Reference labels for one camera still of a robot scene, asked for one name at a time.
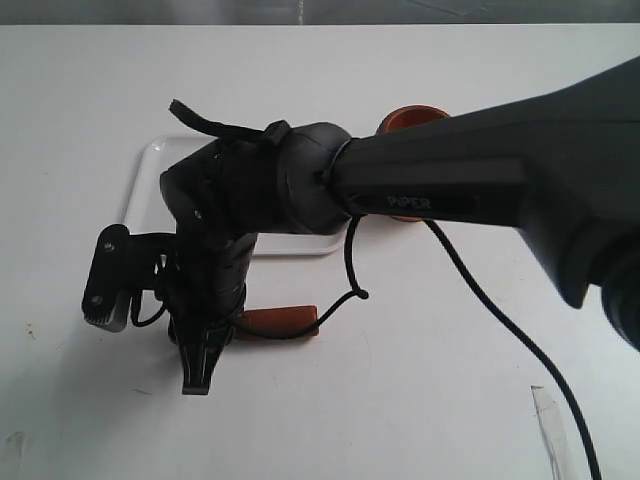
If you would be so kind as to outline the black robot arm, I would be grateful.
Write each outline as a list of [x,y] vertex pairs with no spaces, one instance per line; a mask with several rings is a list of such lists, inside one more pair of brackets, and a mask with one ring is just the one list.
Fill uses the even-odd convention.
[[160,178],[177,226],[168,305],[187,395],[209,391],[260,234],[331,235],[370,214],[515,228],[568,305],[599,286],[614,329],[639,343],[637,59],[366,138],[326,122],[224,125],[180,101],[170,111],[211,137]]

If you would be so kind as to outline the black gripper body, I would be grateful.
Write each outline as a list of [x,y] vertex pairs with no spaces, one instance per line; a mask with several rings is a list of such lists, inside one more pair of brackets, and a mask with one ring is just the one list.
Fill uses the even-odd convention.
[[180,350],[224,348],[244,312],[246,276],[257,235],[231,240],[161,234],[159,248],[171,269],[164,281],[170,337]]

